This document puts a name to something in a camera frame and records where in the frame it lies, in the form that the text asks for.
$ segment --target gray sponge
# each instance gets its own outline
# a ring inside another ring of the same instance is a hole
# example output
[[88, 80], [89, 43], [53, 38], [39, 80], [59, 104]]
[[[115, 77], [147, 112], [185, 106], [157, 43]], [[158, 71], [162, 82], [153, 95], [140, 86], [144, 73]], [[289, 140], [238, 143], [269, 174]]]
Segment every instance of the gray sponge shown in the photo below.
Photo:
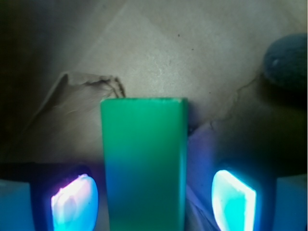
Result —
[[297, 93], [307, 91], [307, 34], [283, 37], [264, 56], [264, 76], [270, 83]]

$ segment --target green rectangular block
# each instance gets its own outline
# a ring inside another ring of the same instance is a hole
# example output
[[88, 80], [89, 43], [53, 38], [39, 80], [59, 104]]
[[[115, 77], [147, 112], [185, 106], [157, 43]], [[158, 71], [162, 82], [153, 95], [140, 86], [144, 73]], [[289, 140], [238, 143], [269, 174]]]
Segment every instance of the green rectangular block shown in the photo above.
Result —
[[111, 231], [184, 230], [187, 100], [101, 102]]

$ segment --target light lens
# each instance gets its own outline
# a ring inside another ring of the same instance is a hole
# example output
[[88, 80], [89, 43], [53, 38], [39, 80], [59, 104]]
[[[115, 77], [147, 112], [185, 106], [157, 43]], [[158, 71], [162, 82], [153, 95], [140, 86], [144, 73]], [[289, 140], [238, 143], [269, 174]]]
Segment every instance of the light lens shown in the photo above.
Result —
[[212, 184], [212, 206], [223, 231], [252, 231], [256, 191], [226, 170], [218, 171]]
[[87, 174], [59, 189], [51, 197], [54, 231], [91, 231], [98, 213], [98, 190]]

